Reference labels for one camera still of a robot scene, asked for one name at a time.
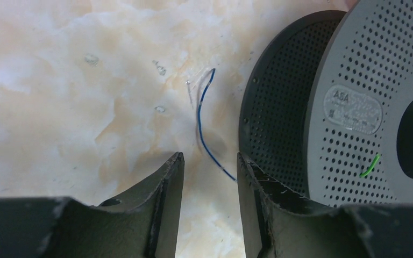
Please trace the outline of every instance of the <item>perforated spool side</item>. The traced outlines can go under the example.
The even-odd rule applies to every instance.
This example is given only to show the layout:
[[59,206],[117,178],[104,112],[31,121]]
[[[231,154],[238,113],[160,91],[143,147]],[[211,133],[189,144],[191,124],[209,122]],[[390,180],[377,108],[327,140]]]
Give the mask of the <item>perforated spool side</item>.
[[[332,50],[322,63],[321,75],[314,97],[310,119],[309,144],[311,156],[308,167],[323,167],[312,175],[310,190],[315,200],[337,206],[344,203],[387,203],[396,198],[387,182],[386,162],[382,139],[392,99],[413,73],[413,1],[362,0],[347,16]],[[366,135],[334,125],[322,112],[325,92],[335,84],[344,85],[379,101],[383,120],[379,130]],[[322,132],[315,127],[322,126]],[[362,173],[371,164],[376,152],[382,158],[365,178]]]
[[318,64],[343,16],[314,13],[284,29],[256,64],[242,103],[240,151],[305,195],[304,114]]

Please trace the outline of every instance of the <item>green filament piece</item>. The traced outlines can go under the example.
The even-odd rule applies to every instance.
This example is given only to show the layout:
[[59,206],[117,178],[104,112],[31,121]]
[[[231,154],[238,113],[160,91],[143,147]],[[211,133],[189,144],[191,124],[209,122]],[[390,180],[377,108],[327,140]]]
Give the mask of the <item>green filament piece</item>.
[[376,153],[376,157],[374,157],[373,162],[371,162],[371,166],[369,166],[364,173],[360,174],[360,177],[367,176],[371,172],[371,170],[373,170],[373,168],[376,167],[376,164],[378,163],[380,157],[381,155],[379,153]]

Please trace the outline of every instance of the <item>marble surface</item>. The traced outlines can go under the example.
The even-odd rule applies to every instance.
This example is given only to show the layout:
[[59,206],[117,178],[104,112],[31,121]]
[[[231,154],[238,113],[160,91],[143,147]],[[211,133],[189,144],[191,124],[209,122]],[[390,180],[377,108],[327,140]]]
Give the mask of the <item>marble surface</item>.
[[347,0],[0,1],[0,197],[97,205],[174,152],[185,183],[177,257],[244,257],[236,174],[249,74],[288,24]]

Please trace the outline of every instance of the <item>thin blue cable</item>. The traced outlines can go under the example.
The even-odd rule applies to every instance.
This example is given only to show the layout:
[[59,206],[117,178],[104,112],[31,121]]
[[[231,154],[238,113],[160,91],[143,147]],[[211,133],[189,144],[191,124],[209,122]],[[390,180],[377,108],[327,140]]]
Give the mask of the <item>thin blue cable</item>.
[[206,84],[205,89],[203,90],[202,93],[202,97],[200,98],[200,103],[198,104],[198,109],[197,109],[197,123],[198,123],[198,133],[200,135],[200,140],[202,141],[202,145],[205,148],[206,152],[208,153],[208,155],[210,155],[211,159],[216,163],[216,165],[218,165],[218,167],[220,169],[222,169],[222,171],[228,176],[230,177],[230,179],[234,180],[235,182],[237,181],[237,179],[235,177],[233,177],[231,174],[229,174],[229,172],[227,172],[227,170],[225,170],[225,168],[219,163],[219,161],[213,156],[213,154],[210,152],[210,150],[208,149],[207,145],[205,144],[205,140],[203,139],[203,133],[202,133],[202,121],[200,120],[200,111],[202,110],[202,103],[203,103],[203,98],[205,98],[205,93],[208,90],[208,87],[210,86],[211,82],[213,81],[213,78],[215,76],[215,71],[216,68],[213,68],[210,73],[211,73],[211,77],[210,80],[208,81],[208,83]]

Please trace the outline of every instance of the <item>beige marble tabletop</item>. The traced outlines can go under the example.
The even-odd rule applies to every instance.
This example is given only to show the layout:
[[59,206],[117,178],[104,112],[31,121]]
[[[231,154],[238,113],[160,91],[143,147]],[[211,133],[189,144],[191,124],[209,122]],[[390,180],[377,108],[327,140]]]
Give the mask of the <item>beige marble tabletop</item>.
[[246,82],[288,24],[348,0],[0,1],[0,197],[97,205],[184,153],[177,257],[244,257],[236,174]]

